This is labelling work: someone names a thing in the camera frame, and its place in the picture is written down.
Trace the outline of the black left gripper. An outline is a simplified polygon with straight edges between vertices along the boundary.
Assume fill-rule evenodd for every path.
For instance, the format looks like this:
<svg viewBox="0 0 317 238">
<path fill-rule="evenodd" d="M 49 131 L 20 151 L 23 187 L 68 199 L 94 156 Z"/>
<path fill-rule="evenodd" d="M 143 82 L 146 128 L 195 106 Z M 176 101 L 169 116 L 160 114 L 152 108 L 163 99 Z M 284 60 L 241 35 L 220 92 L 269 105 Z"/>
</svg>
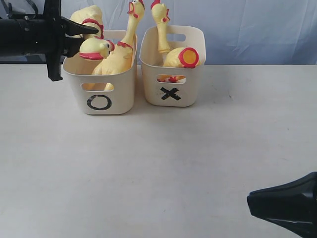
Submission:
<svg viewBox="0 0 317 238">
<path fill-rule="evenodd" d="M 81 44 L 85 41 L 82 37 L 66 37 L 75 35 L 97 34 L 99 30 L 71 21 L 61 16 L 61 1 L 46 0 L 44 3 L 45 22 L 48 30 L 48 46 L 45 53 L 48 77 L 51 81 L 61 81 L 60 58 L 62 54 L 68 58 L 75 56 Z"/>
</svg>

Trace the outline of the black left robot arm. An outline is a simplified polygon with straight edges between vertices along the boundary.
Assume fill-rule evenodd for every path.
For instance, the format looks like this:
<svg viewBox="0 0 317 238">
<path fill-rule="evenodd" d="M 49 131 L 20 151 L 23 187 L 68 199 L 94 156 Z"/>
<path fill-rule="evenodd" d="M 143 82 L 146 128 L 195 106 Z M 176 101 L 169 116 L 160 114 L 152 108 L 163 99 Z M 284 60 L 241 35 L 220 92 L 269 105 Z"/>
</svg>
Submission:
<svg viewBox="0 0 317 238">
<path fill-rule="evenodd" d="M 0 55 L 44 55 L 48 78 L 60 81 L 61 57 L 75 56 L 85 40 L 83 35 L 96 34 L 99 30 L 62 17 L 59 0 L 45 1 L 42 14 L 33 1 L 28 3 L 33 14 L 14 11 L 10 2 L 1 1 L 7 18 L 0 20 Z"/>
</svg>

